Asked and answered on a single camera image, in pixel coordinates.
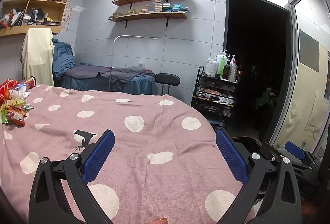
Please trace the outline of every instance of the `silver bolt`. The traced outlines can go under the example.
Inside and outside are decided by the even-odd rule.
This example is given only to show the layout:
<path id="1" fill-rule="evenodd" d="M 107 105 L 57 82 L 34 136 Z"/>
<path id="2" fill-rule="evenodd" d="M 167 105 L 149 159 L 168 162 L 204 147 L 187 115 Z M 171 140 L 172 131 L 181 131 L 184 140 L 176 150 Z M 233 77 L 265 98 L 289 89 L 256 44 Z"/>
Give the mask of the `silver bolt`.
<path id="1" fill-rule="evenodd" d="M 45 164 L 47 161 L 48 161 L 47 157 L 44 157 L 44 158 L 42 158 L 42 159 L 40 160 L 40 162 L 41 162 L 42 164 Z"/>
<path id="2" fill-rule="evenodd" d="M 252 159 L 254 159 L 254 160 L 258 160 L 258 159 L 260 159 L 260 155 L 259 155 L 258 153 L 252 153 L 252 154 L 251 154 L 251 157 L 252 157 Z"/>
<path id="3" fill-rule="evenodd" d="M 284 163 L 286 163 L 286 164 L 289 164 L 289 163 L 290 163 L 290 159 L 289 159 L 289 158 L 286 158 L 286 157 L 284 157 L 284 158 L 283 158 L 283 162 L 284 162 Z"/>
<path id="4" fill-rule="evenodd" d="M 77 153 L 74 153 L 74 154 L 71 154 L 70 159 L 74 161 L 74 160 L 78 159 L 78 157 L 79 157 L 79 155 Z"/>

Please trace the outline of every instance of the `bird silhouette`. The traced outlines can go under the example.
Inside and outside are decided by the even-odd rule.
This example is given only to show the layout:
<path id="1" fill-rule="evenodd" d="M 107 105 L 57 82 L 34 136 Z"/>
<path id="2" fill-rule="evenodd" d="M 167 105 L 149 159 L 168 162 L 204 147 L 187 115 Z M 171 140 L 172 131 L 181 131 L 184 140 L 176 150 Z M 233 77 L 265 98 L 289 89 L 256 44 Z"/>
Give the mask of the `bird silhouette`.
<path id="1" fill-rule="evenodd" d="M 79 153 L 80 153 L 80 149 L 82 149 L 83 147 L 86 147 L 90 143 L 90 140 L 94 136 L 96 136 L 96 133 L 88 133 L 88 132 L 80 131 L 80 130 L 75 131 L 74 134 L 77 134 L 77 135 L 82 136 L 84 138 L 81 145 L 79 145 L 75 148 L 76 150 L 78 150 Z"/>

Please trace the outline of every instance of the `black storage cart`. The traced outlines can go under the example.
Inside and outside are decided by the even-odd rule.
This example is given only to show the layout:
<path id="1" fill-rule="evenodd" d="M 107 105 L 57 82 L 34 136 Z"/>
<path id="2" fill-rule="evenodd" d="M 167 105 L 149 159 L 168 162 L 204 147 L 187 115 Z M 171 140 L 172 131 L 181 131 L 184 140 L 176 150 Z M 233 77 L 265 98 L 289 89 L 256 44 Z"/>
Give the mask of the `black storage cart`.
<path id="1" fill-rule="evenodd" d="M 237 86 L 238 81 L 207 76 L 200 66 L 190 106 L 202 113 L 212 126 L 226 128 L 228 118 L 234 114 Z"/>

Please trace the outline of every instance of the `beige towel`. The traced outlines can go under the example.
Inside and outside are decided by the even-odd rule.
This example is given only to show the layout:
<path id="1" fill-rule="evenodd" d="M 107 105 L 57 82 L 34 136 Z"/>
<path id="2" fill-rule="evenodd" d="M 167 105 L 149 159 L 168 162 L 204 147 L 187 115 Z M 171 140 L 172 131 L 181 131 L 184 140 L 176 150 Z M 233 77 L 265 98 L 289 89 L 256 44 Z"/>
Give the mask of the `beige towel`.
<path id="1" fill-rule="evenodd" d="M 50 28 L 30 28 L 22 46 L 23 76 L 34 76 L 37 83 L 54 86 L 53 80 L 53 34 Z"/>

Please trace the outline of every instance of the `pink polka dot bedsheet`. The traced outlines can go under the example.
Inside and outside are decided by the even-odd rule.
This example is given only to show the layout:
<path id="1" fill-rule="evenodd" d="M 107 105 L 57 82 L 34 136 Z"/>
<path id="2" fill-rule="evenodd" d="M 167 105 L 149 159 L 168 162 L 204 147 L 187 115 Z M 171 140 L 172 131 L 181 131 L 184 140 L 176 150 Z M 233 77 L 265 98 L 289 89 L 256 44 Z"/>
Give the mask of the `pink polka dot bedsheet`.
<path id="1" fill-rule="evenodd" d="M 82 137 L 76 130 L 106 129 L 115 145 L 88 187 L 114 224 L 216 223 L 240 191 L 215 141 L 195 109 L 172 96 L 67 90 L 37 85 L 26 99 L 35 108 L 25 127 L 2 124 L 0 184 L 13 208 L 28 220 L 35 171 L 42 157 L 64 160 Z M 83 220 L 66 181 L 75 216 Z"/>

